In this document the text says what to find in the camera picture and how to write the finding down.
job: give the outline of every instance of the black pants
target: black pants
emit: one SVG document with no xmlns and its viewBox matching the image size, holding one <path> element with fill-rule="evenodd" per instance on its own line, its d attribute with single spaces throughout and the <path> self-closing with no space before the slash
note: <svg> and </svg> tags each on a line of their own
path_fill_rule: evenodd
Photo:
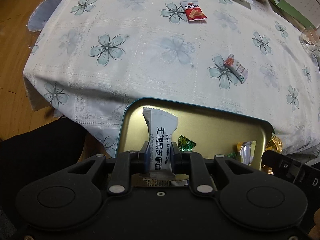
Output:
<svg viewBox="0 0 320 240">
<path fill-rule="evenodd" d="M 75 164 L 87 130 L 67 118 L 0 143 L 0 206 L 19 229 L 15 197 L 25 185 Z"/>
</svg>

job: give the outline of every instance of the screw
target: screw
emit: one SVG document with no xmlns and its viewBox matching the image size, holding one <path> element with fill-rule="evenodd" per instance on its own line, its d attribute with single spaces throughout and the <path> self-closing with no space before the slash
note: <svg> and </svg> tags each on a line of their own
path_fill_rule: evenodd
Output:
<svg viewBox="0 0 320 240">
<path fill-rule="evenodd" d="M 157 196 L 159 196 L 159 197 L 162 197 L 162 196 L 164 196 L 164 195 L 165 195 L 165 193 L 164 193 L 163 191 L 157 192 Z"/>
<path fill-rule="evenodd" d="M 210 193 L 211 191 L 213 191 L 213 187 L 209 185 L 200 185 L 197 187 L 197 191 L 201 193 Z"/>
<path fill-rule="evenodd" d="M 109 187 L 109 191 L 112 193 L 122 193 L 124 192 L 125 188 L 121 185 L 112 185 Z"/>
</svg>

